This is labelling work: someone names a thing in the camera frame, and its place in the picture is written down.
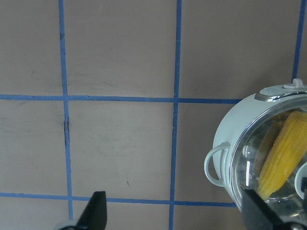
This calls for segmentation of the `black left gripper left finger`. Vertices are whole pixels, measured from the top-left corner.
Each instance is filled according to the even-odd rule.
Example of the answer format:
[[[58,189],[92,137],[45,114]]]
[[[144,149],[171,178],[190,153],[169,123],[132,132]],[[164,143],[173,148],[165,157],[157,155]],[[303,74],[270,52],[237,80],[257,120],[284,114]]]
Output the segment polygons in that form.
[[[76,224],[77,230],[104,230],[107,224],[105,191],[94,192]]]

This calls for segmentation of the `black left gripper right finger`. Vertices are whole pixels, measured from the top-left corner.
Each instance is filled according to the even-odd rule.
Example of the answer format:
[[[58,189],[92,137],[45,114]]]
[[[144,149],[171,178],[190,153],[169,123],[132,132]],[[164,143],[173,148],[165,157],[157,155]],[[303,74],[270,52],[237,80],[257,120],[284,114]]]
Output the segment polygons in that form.
[[[293,222],[284,222],[254,190],[243,190],[242,219],[247,230],[291,230]]]

